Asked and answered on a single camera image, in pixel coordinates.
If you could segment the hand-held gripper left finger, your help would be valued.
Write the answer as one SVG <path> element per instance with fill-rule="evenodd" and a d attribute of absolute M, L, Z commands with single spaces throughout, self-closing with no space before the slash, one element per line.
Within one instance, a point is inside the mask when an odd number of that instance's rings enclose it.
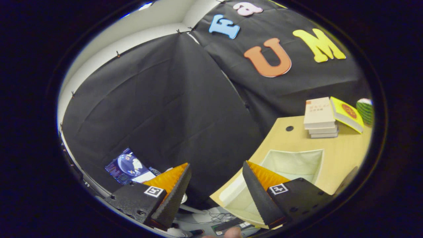
<path fill-rule="evenodd" d="M 184 163 L 149 181 L 130 182 L 104 200 L 137 222 L 166 231 L 174 221 L 191 175 L 190 164 Z"/>

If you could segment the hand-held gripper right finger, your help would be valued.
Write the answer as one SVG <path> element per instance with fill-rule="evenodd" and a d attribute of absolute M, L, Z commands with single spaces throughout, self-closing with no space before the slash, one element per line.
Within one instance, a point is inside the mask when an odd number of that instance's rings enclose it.
<path fill-rule="evenodd" d="M 334 199 L 305 178 L 290 180 L 251 161 L 243 163 L 242 175 L 264 224 L 270 229 L 299 225 Z"/>

